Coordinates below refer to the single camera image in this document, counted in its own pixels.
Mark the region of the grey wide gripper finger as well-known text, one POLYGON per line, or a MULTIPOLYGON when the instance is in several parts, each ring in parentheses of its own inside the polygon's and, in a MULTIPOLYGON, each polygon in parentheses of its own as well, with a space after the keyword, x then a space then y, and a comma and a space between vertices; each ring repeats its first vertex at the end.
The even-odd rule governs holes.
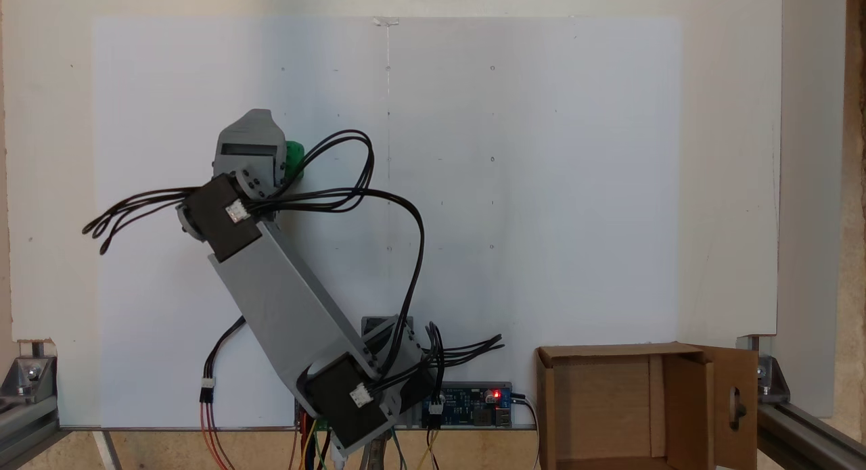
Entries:
POLYGON ((219 143, 284 143, 271 110, 251 109, 219 133, 219 143))

